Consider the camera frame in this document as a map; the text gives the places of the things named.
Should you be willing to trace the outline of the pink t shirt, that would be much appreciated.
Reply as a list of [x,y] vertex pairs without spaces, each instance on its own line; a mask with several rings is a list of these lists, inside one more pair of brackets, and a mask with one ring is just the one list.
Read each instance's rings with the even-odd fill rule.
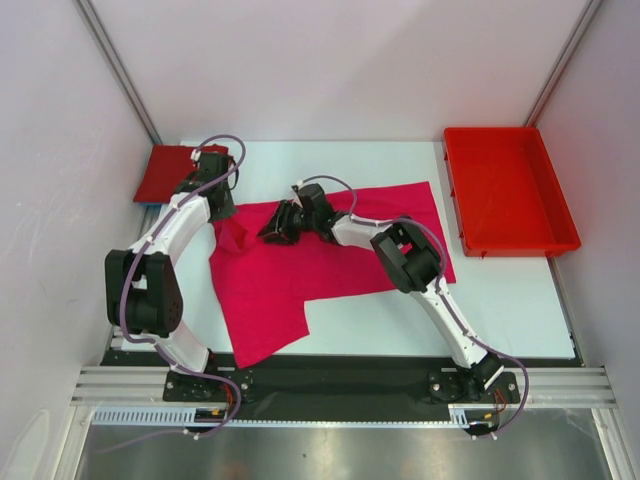
[[265,243],[258,232],[276,208],[274,202],[240,205],[213,226],[213,288],[241,368],[308,335],[305,302],[394,288],[370,250],[331,245],[311,232],[294,245]]

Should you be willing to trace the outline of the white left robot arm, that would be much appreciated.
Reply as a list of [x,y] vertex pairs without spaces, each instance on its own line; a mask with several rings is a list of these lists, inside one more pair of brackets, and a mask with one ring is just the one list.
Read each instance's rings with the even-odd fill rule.
[[210,351],[183,319],[175,266],[204,225],[235,213],[228,178],[238,166],[227,153],[200,149],[192,161],[195,170],[175,187],[149,230],[128,249],[107,254],[106,307],[108,321],[127,342],[152,346],[172,369],[188,373],[188,392],[209,400],[219,391],[220,376],[207,367]]

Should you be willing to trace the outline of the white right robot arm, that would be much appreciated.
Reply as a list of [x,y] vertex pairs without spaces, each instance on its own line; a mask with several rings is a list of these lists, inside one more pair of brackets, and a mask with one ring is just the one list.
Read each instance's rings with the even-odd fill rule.
[[415,299],[449,345],[463,393],[473,401],[486,400],[496,391],[504,365],[454,302],[445,280],[448,255],[438,237],[410,217],[377,220],[356,215],[354,190],[350,209],[336,210],[317,179],[295,184],[293,197],[278,204],[258,237],[293,245],[303,233],[313,232],[330,244],[374,252],[392,285]]

